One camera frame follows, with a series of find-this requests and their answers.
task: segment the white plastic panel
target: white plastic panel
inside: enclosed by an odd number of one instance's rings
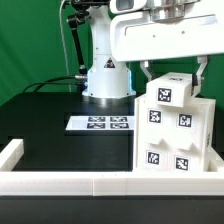
[[[0,194],[224,196],[223,174],[224,161],[211,149],[208,172],[0,172]]]
[[[23,140],[13,139],[0,153],[0,171],[12,171],[23,154]]]

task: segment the white border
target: white border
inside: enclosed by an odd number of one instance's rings
[[[0,172],[5,196],[224,195],[224,162],[210,161],[200,173]]]

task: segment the white block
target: white block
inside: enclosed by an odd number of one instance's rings
[[[23,140],[13,139],[0,153],[0,171],[12,171],[23,154]]]
[[[147,93],[135,101],[134,170],[208,169],[215,100],[191,96],[190,75],[181,75],[151,81]],[[164,98],[158,95],[161,88],[170,90]]]
[[[146,98],[152,105],[183,107],[193,98],[192,74],[168,73],[149,82]]]

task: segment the black cable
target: black cable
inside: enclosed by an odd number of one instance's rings
[[[34,83],[34,84],[31,84],[29,86],[27,86],[22,93],[25,93],[27,89],[33,87],[33,86],[36,86],[36,85],[79,85],[79,84],[82,84],[82,83],[78,83],[78,82],[68,82],[68,83],[53,83],[53,82],[38,82],[38,83]]]
[[[55,82],[55,81],[61,81],[61,80],[65,80],[65,79],[75,79],[75,75],[62,76],[62,77],[58,77],[58,78],[49,79],[49,80],[43,82],[43,84],[40,84],[39,86],[37,86],[33,92],[37,92],[39,89],[41,89],[43,86],[45,86],[44,83],[46,83],[46,82]]]

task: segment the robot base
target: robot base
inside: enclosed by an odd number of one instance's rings
[[[83,101],[89,102],[89,103],[96,103],[100,105],[121,105],[126,104],[129,102],[134,101],[135,95],[130,95],[127,97],[122,98],[98,98],[98,97],[92,97],[92,96],[82,96]]]

